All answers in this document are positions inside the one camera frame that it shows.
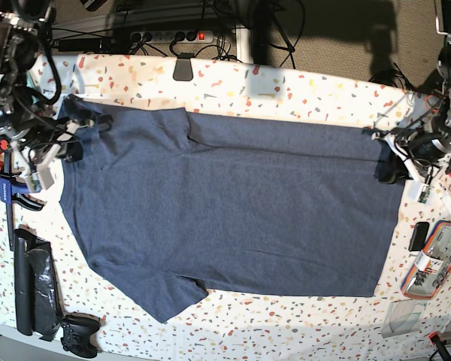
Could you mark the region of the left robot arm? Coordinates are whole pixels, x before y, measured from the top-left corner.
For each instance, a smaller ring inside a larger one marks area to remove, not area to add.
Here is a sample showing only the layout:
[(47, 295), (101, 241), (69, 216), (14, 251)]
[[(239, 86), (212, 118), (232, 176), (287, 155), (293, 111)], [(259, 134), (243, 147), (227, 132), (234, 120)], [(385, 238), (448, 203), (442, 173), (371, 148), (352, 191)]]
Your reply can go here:
[(437, 101), (417, 119), (393, 130), (370, 131), (372, 139), (389, 148), (377, 165), (376, 178), (383, 184), (413, 180), (429, 185), (446, 155), (450, 158), (445, 172), (451, 177), (451, 1), (442, 1), (440, 9), (442, 18), (435, 22), (445, 45), (437, 61), (442, 79)]

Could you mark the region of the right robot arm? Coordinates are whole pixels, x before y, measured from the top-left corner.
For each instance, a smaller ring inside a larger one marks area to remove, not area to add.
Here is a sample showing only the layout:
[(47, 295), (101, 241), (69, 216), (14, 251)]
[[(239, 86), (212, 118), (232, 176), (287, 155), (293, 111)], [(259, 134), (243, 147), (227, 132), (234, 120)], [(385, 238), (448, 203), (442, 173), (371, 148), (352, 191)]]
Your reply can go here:
[[(3, 170), (26, 179), (55, 158), (76, 162), (82, 141), (76, 131), (111, 130), (113, 118), (76, 106), (65, 97), (65, 117), (56, 118), (62, 83), (52, 57), (54, 7), (50, 1), (0, 1), (0, 143), (6, 142)], [(44, 56), (56, 88), (51, 97), (28, 84), (28, 72)]]

